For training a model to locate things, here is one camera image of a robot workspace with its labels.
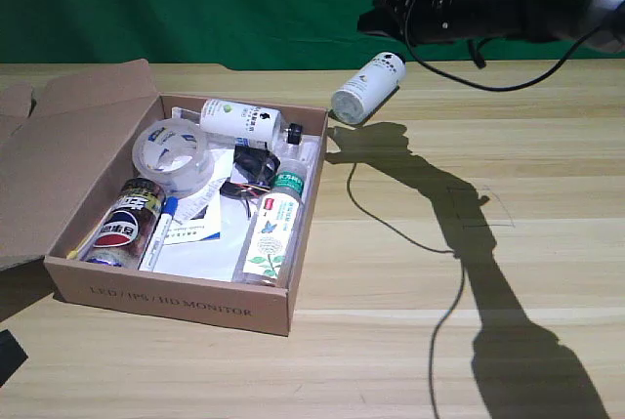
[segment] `white bottle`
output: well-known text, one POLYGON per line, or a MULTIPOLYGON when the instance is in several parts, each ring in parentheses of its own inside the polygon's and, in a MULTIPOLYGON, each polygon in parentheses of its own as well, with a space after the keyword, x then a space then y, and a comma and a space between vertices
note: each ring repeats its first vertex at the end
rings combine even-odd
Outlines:
POLYGON ((380 53, 332 96, 332 111, 347 124, 359 124, 399 85, 406 74, 403 58, 380 53))
POLYGON ((232 282, 276 285, 279 274, 291 268, 308 172, 299 159, 301 136, 294 136, 289 134, 290 142, 278 148, 280 166, 252 219, 232 282))
POLYGON ((210 134, 234 138, 237 146, 274 151, 287 128, 279 110, 225 100, 206 101, 200 128, 210 134))

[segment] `green screen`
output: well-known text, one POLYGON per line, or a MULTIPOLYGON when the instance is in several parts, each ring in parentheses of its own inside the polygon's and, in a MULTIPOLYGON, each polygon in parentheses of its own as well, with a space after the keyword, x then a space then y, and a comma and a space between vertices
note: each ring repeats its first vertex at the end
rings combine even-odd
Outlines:
MULTIPOLYGON (((400 43, 359 34, 371 0, 0 0, 2 63, 221 63, 232 69, 358 68, 400 43)), ((494 41, 488 60, 559 58, 568 42, 494 41)), ((464 43, 419 48, 464 60, 464 43)), ((604 55, 580 49, 576 58, 604 55)))

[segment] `open cardboard box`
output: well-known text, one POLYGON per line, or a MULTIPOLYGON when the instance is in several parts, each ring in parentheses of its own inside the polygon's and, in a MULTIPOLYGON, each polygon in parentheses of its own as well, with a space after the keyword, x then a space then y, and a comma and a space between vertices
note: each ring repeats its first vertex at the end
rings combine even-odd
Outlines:
POLYGON ((280 109, 321 137, 291 270, 276 287, 260 287, 65 258, 136 176, 131 150, 143 129, 173 106, 200 111, 205 97, 159 94, 143 60, 55 79, 30 114, 31 93, 20 85, 0 96, 0 269, 44 257, 69 303, 289 333, 325 153, 325 109, 252 103, 280 109))

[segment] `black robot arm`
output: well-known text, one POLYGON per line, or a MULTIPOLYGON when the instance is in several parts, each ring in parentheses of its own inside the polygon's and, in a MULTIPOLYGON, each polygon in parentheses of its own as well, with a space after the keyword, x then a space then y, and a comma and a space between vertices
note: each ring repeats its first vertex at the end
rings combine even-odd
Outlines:
POLYGON ((625 50, 625 0, 374 0, 358 31, 412 46, 506 38, 544 43, 577 40, 597 51, 625 50))

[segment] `cardboard flap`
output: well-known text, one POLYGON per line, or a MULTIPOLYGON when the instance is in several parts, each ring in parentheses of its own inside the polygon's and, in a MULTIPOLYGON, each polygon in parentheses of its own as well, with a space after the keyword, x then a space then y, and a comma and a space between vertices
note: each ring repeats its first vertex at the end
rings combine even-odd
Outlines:
POLYGON ((26 119, 32 104, 32 86, 25 82, 0 92, 0 115, 26 119))
MULTIPOLYGON (((115 70, 109 72, 116 77, 115 70)), ((89 97, 80 90, 78 98, 89 97)), ((119 98, 118 93, 111 97, 119 98)), ((138 127, 162 118, 158 98, 152 94, 26 121, 0 150, 0 261, 47 254, 120 149, 127 175, 132 174, 130 147, 138 127)), ((113 196, 119 186, 111 183, 113 196)))
POLYGON ((32 116, 50 116, 155 94, 146 60, 108 65, 51 80, 32 116))
POLYGON ((12 85, 0 92, 0 147, 9 141, 28 119, 31 103, 32 87, 29 84, 12 85))

